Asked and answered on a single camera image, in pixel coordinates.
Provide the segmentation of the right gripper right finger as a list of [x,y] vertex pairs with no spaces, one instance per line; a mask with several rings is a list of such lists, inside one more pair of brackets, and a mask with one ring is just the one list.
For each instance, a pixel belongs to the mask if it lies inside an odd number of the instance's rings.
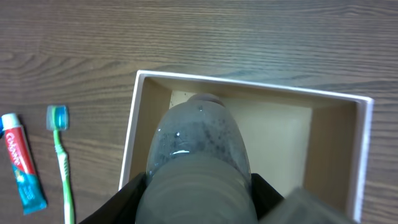
[[284,200],[284,197],[257,173],[251,174],[251,187],[258,220],[264,218]]

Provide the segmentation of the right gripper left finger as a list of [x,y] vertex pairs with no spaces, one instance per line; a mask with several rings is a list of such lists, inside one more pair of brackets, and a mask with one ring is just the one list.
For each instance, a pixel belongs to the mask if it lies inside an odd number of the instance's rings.
[[146,187],[146,174],[141,172],[80,224],[135,224]]

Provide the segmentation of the green soap packet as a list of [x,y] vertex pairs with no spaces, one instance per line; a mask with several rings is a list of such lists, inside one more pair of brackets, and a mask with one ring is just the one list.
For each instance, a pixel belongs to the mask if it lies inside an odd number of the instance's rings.
[[303,188],[294,189],[260,224],[356,224]]

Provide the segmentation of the green white toothbrush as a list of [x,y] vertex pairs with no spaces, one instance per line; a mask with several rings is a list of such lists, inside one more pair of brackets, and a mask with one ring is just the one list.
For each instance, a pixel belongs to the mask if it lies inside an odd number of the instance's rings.
[[63,187],[64,223],[75,224],[75,210],[70,184],[68,154],[62,146],[60,138],[60,132],[67,130],[69,127],[68,109],[65,105],[49,105],[47,107],[46,127],[53,132],[53,142],[60,169]]

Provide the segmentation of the white cardboard box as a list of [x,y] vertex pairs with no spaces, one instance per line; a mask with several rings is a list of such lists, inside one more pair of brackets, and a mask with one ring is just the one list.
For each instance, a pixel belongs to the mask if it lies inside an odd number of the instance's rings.
[[252,172],[281,195],[303,187],[360,221],[373,99],[330,91],[139,70],[120,187],[145,170],[165,112],[197,93],[218,96],[230,110]]

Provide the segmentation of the red green toothpaste tube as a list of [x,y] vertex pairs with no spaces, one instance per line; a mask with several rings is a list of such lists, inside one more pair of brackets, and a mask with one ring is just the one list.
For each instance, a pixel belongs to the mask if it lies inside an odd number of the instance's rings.
[[31,158],[25,131],[15,113],[1,116],[2,135],[12,164],[17,189],[25,215],[43,210],[47,201]]

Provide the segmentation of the clear spray bottle dark liquid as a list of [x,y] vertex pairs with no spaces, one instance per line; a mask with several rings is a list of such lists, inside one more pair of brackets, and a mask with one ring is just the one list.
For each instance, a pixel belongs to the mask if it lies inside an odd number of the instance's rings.
[[136,223],[257,223],[238,125],[215,95],[169,109],[154,134]]

